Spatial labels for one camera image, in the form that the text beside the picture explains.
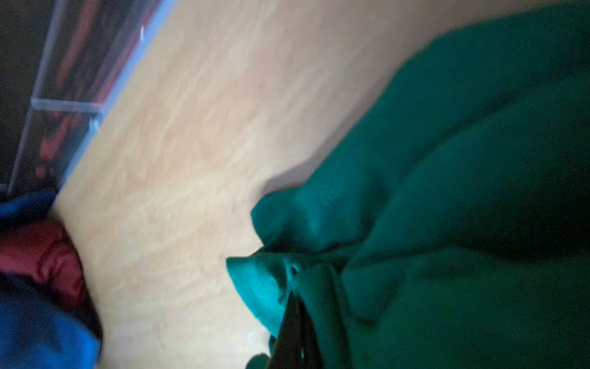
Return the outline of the green cloth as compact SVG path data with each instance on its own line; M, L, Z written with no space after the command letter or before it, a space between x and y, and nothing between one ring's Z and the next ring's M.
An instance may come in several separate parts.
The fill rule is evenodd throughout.
M269 330L291 293L322 368L589 366L589 4L440 36L227 271Z

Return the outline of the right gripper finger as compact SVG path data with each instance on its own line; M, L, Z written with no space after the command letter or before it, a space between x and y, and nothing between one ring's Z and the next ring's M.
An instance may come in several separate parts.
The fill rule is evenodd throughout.
M301 299L291 293L267 368L322 367L321 351L311 317Z

